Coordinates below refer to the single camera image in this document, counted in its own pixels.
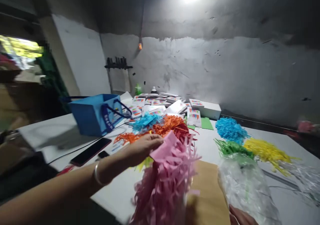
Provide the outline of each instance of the green shredded paper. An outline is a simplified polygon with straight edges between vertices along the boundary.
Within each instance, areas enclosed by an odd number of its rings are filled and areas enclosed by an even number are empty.
[[[236,142],[222,141],[218,139],[214,139],[214,141],[216,142],[222,156],[230,155],[233,153],[243,153],[250,157],[252,160],[254,159],[254,154],[252,152],[248,151]]]

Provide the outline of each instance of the blue gift bag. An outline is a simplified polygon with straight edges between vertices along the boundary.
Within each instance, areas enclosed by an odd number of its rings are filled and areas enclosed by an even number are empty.
[[[71,101],[73,98],[82,98],[69,103],[82,135],[104,136],[111,132],[123,118],[131,118],[132,116],[132,112],[121,103],[118,95],[71,96],[64,100]],[[123,114],[122,106],[130,112],[129,115]]]

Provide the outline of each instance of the brown paper bag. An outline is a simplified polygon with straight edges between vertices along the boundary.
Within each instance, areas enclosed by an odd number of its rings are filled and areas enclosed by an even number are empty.
[[[228,204],[218,182],[218,166],[196,162],[191,190],[200,195],[187,194],[186,225],[230,225]]]

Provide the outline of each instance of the table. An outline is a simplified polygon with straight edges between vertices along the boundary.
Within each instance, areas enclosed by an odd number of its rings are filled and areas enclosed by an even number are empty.
[[[123,125],[125,121],[118,124],[113,132],[106,135],[114,141],[117,135],[124,132],[131,132],[128,125]],[[288,155],[300,157],[306,165],[320,167],[320,160],[311,153],[302,148],[286,135],[260,131],[245,128],[248,133],[257,139],[264,139],[274,143],[277,147],[284,150]],[[95,137],[87,137],[79,134],[76,122],[72,114],[46,120],[43,122],[31,124],[19,129],[26,141],[36,150],[42,151],[45,160],[49,163],[55,158],[75,151],[86,144],[94,141]],[[198,149],[202,160],[210,163],[219,164],[220,155],[213,139],[221,139],[216,130],[205,130],[196,128],[199,133],[196,134],[195,146]],[[106,152],[110,152],[111,146],[105,148]],[[69,161],[81,153],[83,149],[76,151],[70,155],[62,157],[51,163],[51,166],[57,170],[62,170]],[[93,163],[97,157],[92,158],[88,164]],[[259,163],[260,167],[265,170],[271,170],[271,166],[266,163]],[[122,174],[117,176],[111,184],[102,188],[99,192],[91,197],[93,201],[104,209],[112,213],[116,219],[125,224],[134,212],[135,207],[132,204],[134,197],[134,184],[142,179],[143,172],[139,172],[134,168],[128,168]],[[283,183],[266,177],[268,186],[271,190],[271,196],[277,206],[280,218],[284,225],[300,225],[300,224],[318,224],[320,220],[320,208],[312,205],[308,200],[303,199],[302,195],[292,191],[291,187]]]

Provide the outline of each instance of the pink shredded paper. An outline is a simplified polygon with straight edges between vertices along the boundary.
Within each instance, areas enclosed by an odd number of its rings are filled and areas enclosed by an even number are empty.
[[[135,184],[133,224],[174,224],[177,203],[196,175],[194,162],[200,159],[192,146],[192,136],[185,137],[183,144],[180,140],[170,131],[150,154],[152,167],[146,168],[142,180]]]

